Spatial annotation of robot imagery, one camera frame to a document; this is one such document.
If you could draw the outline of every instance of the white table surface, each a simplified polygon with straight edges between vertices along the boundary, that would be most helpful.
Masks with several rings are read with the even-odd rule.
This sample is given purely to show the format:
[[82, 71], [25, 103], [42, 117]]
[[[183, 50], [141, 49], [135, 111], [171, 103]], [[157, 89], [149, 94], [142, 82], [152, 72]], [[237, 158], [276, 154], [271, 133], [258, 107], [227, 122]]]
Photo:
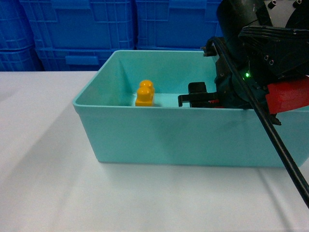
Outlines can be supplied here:
[[284, 169], [98, 162], [71, 103], [94, 74], [0, 72], [0, 231], [309, 231]]

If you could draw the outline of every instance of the blue plastic crate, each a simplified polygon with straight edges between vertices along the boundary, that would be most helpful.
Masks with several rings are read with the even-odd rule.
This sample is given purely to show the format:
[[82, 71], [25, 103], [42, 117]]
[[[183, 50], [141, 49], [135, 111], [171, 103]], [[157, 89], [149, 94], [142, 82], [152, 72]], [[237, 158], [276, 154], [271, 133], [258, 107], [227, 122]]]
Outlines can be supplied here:
[[20, 0], [40, 49], [133, 49], [132, 0]]
[[0, 0], [0, 51], [32, 45], [33, 33], [22, 5], [18, 0]]
[[136, 0], [138, 49], [199, 49], [222, 36], [217, 8], [221, 0]]
[[46, 71], [97, 71], [115, 50], [36, 49]]
[[0, 71], [44, 71], [34, 46], [18, 51], [0, 51]]

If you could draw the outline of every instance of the green led light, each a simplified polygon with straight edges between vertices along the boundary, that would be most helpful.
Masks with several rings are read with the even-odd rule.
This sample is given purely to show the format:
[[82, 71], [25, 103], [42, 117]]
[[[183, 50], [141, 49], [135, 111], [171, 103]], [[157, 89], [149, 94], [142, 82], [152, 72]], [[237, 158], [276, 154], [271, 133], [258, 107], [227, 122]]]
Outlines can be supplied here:
[[250, 73], [249, 73], [249, 72], [246, 72], [245, 77], [246, 77], [246, 78], [251, 77]]

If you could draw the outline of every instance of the red robot part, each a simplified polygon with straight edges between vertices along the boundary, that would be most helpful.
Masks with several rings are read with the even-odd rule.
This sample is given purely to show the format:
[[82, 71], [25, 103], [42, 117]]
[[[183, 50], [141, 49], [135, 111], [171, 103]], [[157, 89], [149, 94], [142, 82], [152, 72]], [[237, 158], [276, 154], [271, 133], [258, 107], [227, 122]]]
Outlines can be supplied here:
[[269, 112], [277, 114], [309, 105], [309, 77], [268, 85]]

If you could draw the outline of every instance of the black cable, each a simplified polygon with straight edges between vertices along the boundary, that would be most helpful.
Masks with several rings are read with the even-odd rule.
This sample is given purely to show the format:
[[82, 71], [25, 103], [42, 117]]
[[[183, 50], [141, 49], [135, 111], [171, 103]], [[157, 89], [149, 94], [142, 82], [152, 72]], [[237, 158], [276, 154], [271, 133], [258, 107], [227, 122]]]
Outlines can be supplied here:
[[254, 94], [252, 93], [251, 89], [249, 88], [248, 84], [244, 81], [244, 79], [239, 74], [234, 62], [228, 55], [228, 51], [226, 46], [221, 42], [218, 37], [212, 37], [207, 42], [207, 47], [210, 44], [214, 43], [218, 48], [221, 50], [222, 55], [224, 56], [227, 65], [229, 66], [232, 74], [238, 80], [240, 86], [246, 93], [249, 103], [251, 104], [252, 108], [254, 109], [255, 113], [259, 117], [265, 131], [267, 132], [273, 146], [275, 147], [280, 159], [282, 160], [285, 169], [287, 170], [290, 178], [292, 179], [294, 185], [296, 186], [299, 194], [303, 198], [305, 204], [309, 208], [309, 185], [306, 182], [305, 178], [303, 177], [301, 171], [299, 170], [298, 166], [294, 162], [290, 152], [285, 147], [282, 139], [280, 138], [278, 132], [276, 131], [275, 127], [269, 120], [266, 112], [264, 111], [262, 105], [258, 102], [255, 98]]

